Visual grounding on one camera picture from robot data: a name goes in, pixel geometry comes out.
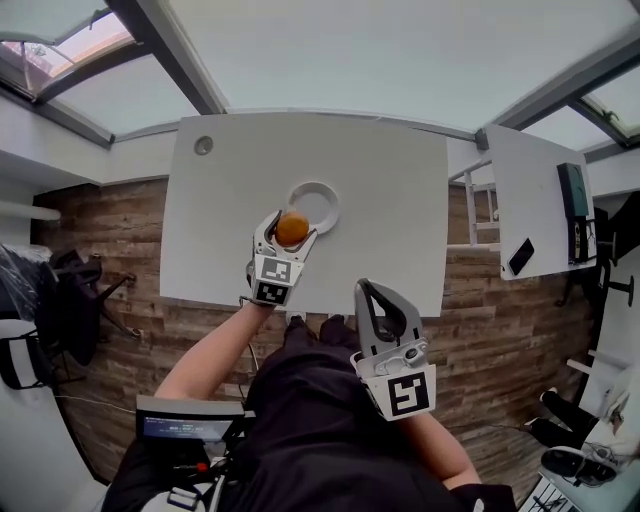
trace office chair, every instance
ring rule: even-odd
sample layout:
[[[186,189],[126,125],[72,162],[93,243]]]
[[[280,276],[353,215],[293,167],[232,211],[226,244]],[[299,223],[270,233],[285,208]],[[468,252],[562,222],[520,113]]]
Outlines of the office chair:
[[[16,368],[13,363],[13,354],[11,352],[11,342],[18,340],[24,340],[27,346],[29,360],[31,361],[33,373],[36,377],[36,381],[33,384],[26,386],[22,384],[18,373],[16,372]],[[0,377],[2,377],[4,383],[11,389],[19,391],[24,389],[42,388],[45,386],[53,387],[54,385],[68,384],[70,382],[84,380],[85,377],[71,378],[69,369],[67,368],[67,362],[64,359],[63,361],[67,378],[60,380],[56,377],[56,370],[58,367],[52,363],[50,356],[47,355],[41,347],[35,329],[21,336],[0,339]]]
[[[102,276],[102,264],[93,258],[84,262],[77,251],[56,253],[50,264],[57,277],[55,317],[40,319],[47,344],[58,342],[81,365],[86,366],[95,354],[100,341],[100,316],[105,317],[127,336],[139,338],[137,329],[128,329],[106,309],[105,301],[126,282],[134,282],[128,274],[102,293],[96,283]]]

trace white ring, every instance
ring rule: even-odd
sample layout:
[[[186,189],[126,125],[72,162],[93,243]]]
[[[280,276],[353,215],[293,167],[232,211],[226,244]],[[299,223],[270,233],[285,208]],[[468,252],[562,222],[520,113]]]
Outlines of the white ring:
[[[315,229],[319,235],[331,230],[333,226],[338,222],[340,216],[340,205],[338,203],[338,196],[335,191],[328,185],[317,181],[308,181],[302,183],[294,188],[289,194],[288,210],[295,210],[295,202],[306,194],[319,194],[329,203],[329,211],[324,219],[316,224],[311,224],[309,230]]]

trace forearm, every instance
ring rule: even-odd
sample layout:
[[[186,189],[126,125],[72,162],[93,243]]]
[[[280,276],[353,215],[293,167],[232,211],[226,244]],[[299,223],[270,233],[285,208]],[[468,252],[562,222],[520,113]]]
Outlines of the forearm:
[[[209,399],[272,311],[251,303],[245,305],[189,349],[160,384],[155,396]]]
[[[480,483],[471,459],[451,433],[428,413],[399,420],[427,469],[449,489]]]

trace smartphone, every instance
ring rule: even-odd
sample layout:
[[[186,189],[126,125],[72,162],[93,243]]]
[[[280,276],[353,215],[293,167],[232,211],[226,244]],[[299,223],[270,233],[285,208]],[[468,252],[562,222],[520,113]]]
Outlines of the smartphone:
[[[517,276],[522,271],[524,266],[531,259],[531,256],[533,256],[533,252],[533,244],[531,243],[531,240],[527,238],[520,246],[520,249],[518,249],[509,260],[509,268],[511,269],[511,272],[513,272],[514,276]]]

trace orange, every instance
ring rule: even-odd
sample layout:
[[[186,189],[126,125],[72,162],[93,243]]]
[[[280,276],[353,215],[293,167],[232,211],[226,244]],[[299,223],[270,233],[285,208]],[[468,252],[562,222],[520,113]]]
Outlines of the orange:
[[[299,212],[287,212],[276,225],[276,242],[282,247],[299,244],[309,233],[309,221]]]

